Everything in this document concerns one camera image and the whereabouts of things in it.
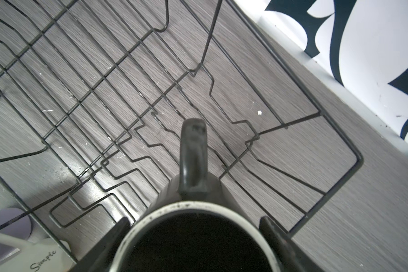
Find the black mug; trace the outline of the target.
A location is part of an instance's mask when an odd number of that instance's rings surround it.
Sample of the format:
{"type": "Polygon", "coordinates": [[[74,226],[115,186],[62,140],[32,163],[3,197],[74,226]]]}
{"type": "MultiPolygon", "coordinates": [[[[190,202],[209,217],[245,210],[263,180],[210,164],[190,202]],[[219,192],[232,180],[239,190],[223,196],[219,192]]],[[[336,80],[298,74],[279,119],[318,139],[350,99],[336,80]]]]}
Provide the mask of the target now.
{"type": "Polygon", "coordinates": [[[275,254],[208,170],[207,126],[182,124],[180,172],[121,242],[112,272],[277,272],[275,254]]]}

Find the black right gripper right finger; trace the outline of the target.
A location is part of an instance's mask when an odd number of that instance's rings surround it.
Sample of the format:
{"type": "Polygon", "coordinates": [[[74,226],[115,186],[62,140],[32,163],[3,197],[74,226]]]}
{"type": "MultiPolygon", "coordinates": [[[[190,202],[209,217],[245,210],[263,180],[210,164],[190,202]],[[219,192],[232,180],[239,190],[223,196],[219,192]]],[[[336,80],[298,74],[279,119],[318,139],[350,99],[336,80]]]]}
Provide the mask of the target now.
{"type": "Polygon", "coordinates": [[[259,230],[274,251],[282,272],[323,272],[270,217],[260,219],[259,230]]]}

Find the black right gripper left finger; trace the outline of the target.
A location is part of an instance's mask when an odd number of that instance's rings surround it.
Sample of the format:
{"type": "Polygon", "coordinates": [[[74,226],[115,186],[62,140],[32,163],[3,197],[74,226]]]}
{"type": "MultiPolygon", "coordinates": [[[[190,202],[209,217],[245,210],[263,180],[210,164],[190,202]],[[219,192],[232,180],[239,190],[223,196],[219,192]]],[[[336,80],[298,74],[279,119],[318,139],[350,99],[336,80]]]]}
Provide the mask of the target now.
{"type": "Polygon", "coordinates": [[[120,219],[71,272],[107,272],[125,235],[131,229],[128,218],[120,219]]]}

